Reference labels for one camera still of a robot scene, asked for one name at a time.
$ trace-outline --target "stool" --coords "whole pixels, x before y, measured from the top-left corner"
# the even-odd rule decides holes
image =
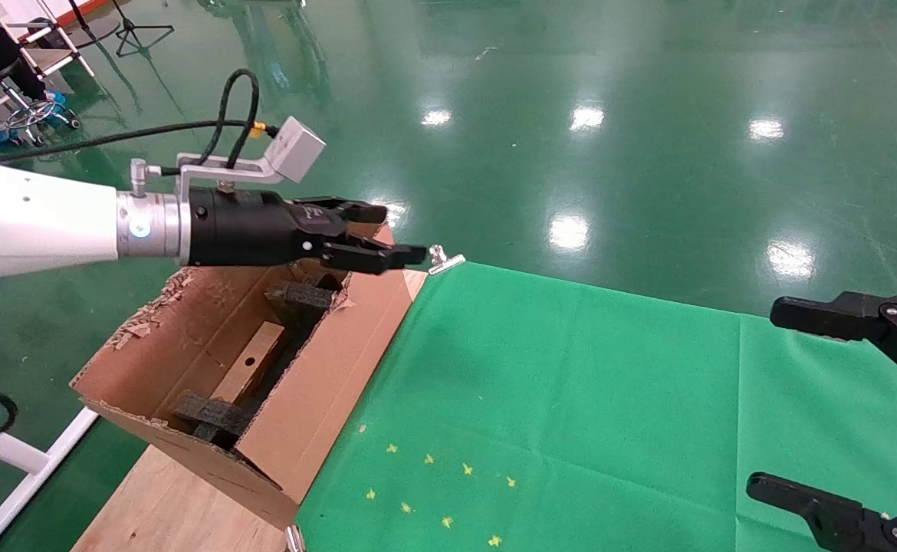
[[[78,121],[77,114],[74,114],[70,109],[63,109],[63,113],[60,113],[57,111],[58,104],[56,102],[45,99],[27,102],[27,99],[23,98],[13,87],[6,83],[6,78],[20,63],[22,63],[22,59],[17,59],[9,67],[4,67],[4,69],[0,70],[0,87],[2,87],[2,91],[5,92],[7,97],[18,106],[6,119],[9,129],[24,130],[29,141],[34,146],[39,147],[45,146],[46,140],[43,139],[42,133],[39,132],[36,126],[47,121],[47,119],[57,119],[71,129],[80,128],[81,122]]]

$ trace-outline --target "light stand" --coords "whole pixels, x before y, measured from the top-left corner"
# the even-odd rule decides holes
[[[77,7],[76,0],[68,0],[71,4],[71,10],[74,10],[74,17],[80,28],[69,34],[71,42],[77,48],[90,46],[95,42],[102,41],[106,36],[111,35],[120,27],[120,21],[115,18],[96,18],[94,21],[85,21],[84,15],[81,14],[81,8]]]
[[[122,11],[122,7],[118,5],[118,0],[111,0],[112,4],[115,4],[115,9],[118,10],[118,15],[122,15],[122,29],[120,31],[115,32],[115,36],[122,41],[118,45],[118,50],[115,51],[116,56],[122,55],[122,48],[125,47],[126,44],[130,44],[134,46],[136,50],[141,50],[143,48],[148,48],[149,46],[154,45],[156,42],[161,41],[166,36],[169,35],[170,32],[175,31],[176,29],[172,25],[136,25],[132,20],[125,16],[125,12]],[[164,32],[160,38],[155,39],[154,42],[148,44],[148,46],[143,46],[143,43],[139,41],[139,35],[136,34],[137,29],[140,28],[168,28],[169,30]]]

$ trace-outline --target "cardboard box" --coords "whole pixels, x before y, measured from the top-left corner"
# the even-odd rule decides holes
[[[386,226],[375,238],[393,242]],[[424,273],[330,271],[343,290],[230,452],[186,433],[192,429],[173,415],[174,402],[185,390],[210,397],[258,328],[279,322],[265,300],[267,288],[325,271],[316,261],[182,269],[94,354],[71,387],[88,408],[270,524],[287,527],[410,307],[407,275],[423,281]],[[420,282],[413,287],[416,294]]]

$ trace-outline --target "green floor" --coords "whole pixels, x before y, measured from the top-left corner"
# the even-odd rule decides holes
[[[400,241],[749,314],[897,293],[897,0],[308,1],[130,2],[175,34],[150,56],[85,50],[101,88],[67,71],[84,128],[53,141],[212,118],[245,66],[264,120],[329,144],[276,189],[388,203]],[[130,157],[171,163],[207,136],[24,167],[126,186]],[[67,381],[173,268],[0,280],[16,436],[52,442],[80,408]],[[142,447],[98,424],[0,549],[69,549]],[[17,481],[0,466],[0,502]]]

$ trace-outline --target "green cloth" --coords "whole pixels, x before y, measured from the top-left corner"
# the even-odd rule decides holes
[[[745,495],[752,472],[897,514],[897,367],[466,263],[428,280],[298,523],[312,551],[819,549]]]

